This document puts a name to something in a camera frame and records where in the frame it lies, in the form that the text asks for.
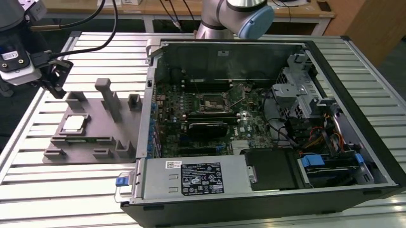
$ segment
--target slotted aluminum surface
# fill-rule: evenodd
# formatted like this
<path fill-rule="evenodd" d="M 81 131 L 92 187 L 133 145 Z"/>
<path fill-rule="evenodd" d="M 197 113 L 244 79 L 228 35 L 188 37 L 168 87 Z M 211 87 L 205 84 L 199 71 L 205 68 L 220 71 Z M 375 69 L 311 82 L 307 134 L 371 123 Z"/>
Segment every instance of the slotted aluminum surface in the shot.
<path fill-rule="evenodd" d="M 100 45 L 108 33 L 83 33 L 73 49 Z M 95 53 L 68 57 L 74 63 L 64 89 L 83 90 L 87 97 L 101 97 L 93 87 L 97 77 L 109 77 L 119 97 L 143 95 L 147 74 L 145 43 L 149 38 L 192 38 L 181 34 L 116 34 L 109 46 Z M 265 36 L 263 39 L 303 40 L 316 43 L 344 86 L 359 104 L 396 160 L 406 168 L 406 109 L 398 94 L 387 86 L 359 53 L 339 37 Z M 0 185 L 1 227 L 136 228 L 136 222 L 113 201 L 115 177 L 133 164 L 42 164 L 42 150 L 61 120 L 66 104 L 44 93 L 9 153 Z M 406 195 L 368 201 L 342 213 L 252 220 L 193 227 L 406 227 Z"/>

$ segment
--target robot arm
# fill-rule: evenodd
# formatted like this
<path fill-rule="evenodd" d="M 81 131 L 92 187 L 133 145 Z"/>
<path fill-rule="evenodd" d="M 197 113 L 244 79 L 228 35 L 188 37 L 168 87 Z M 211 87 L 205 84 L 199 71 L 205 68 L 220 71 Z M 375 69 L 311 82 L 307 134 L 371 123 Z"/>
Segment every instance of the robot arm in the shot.
<path fill-rule="evenodd" d="M 97 11 L 80 22 L 89 21 Z M 117 10 L 115 6 L 115 27 L 109 39 L 100 47 L 65 53 L 50 53 L 45 40 L 32 29 L 32 22 L 38 21 L 46 13 L 41 0 L 0 0 L 0 77 L 13 84 L 33 83 L 49 90 L 54 98 L 62 98 L 62 85 L 73 63 L 57 60 L 62 55 L 91 52 L 104 48 L 115 36 Z M 257 39 L 267 31 L 273 10 L 267 6 L 267 0 L 204 0 L 201 24 L 197 38 L 233 38 L 232 33 L 241 39 Z M 42 26 L 38 30 L 61 29 L 61 26 Z"/>
<path fill-rule="evenodd" d="M 62 98 L 62 85 L 73 64 L 52 58 L 42 36 L 29 29 L 32 21 L 45 13 L 40 0 L 1 0 L 0 76 L 16 86 L 33 83 Z"/>
<path fill-rule="evenodd" d="M 267 0 L 204 0 L 196 38 L 257 39 L 273 20 Z"/>

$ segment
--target warning label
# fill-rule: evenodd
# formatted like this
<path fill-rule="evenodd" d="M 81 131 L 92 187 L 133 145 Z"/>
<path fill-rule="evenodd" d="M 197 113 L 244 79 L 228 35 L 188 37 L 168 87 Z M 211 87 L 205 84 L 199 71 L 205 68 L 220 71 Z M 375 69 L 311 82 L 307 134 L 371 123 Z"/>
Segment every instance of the warning label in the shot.
<path fill-rule="evenodd" d="M 184 196 L 224 193 L 220 163 L 181 165 L 180 174 Z"/>

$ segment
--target white sticker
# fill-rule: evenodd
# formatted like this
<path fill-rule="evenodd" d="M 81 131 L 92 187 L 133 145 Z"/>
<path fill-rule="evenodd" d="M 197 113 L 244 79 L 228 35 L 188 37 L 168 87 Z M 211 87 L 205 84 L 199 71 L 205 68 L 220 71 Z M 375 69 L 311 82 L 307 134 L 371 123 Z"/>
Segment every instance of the white sticker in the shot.
<path fill-rule="evenodd" d="M 229 51 L 217 51 L 217 56 L 228 56 Z"/>
<path fill-rule="evenodd" d="M 141 12 L 137 11 L 137 10 L 124 10 L 123 12 L 124 12 L 124 13 L 141 13 Z"/>
<path fill-rule="evenodd" d="M 17 51 L 12 51 L 8 53 L 1 54 L 1 57 L 4 60 L 10 60 L 18 57 L 18 52 Z"/>
<path fill-rule="evenodd" d="M 181 161 L 165 161 L 164 167 L 167 169 L 180 169 Z"/>

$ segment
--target blue tab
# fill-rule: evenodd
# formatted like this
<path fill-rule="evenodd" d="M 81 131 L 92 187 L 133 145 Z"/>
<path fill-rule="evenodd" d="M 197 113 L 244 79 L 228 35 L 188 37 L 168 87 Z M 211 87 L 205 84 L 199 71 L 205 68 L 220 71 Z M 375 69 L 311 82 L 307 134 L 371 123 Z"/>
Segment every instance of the blue tab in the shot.
<path fill-rule="evenodd" d="M 363 163 L 363 157 L 359 153 L 355 154 L 355 158 L 356 158 L 358 163 L 362 164 Z"/>
<path fill-rule="evenodd" d="M 318 155 L 318 154 L 306 155 L 302 158 L 302 164 L 303 164 L 303 167 L 314 166 L 314 165 L 324 165 L 322 155 Z"/>
<path fill-rule="evenodd" d="M 116 187 L 129 186 L 129 177 L 117 177 L 115 179 L 115 186 Z"/>
<path fill-rule="evenodd" d="M 304 157 L 304 158 L 302 158 L 302 165 L 303 165 L 303 167 L 310 166 L 310 163 L 308 163 L 308 160 L 307 160 L 307 158 L 306 158 L 306 157 Z"/>
<path fill-rule="evenodd" d="M 322 155 L 306 155 L 304 157 L 307 158 L 310 165 L 324 165 Z"/>

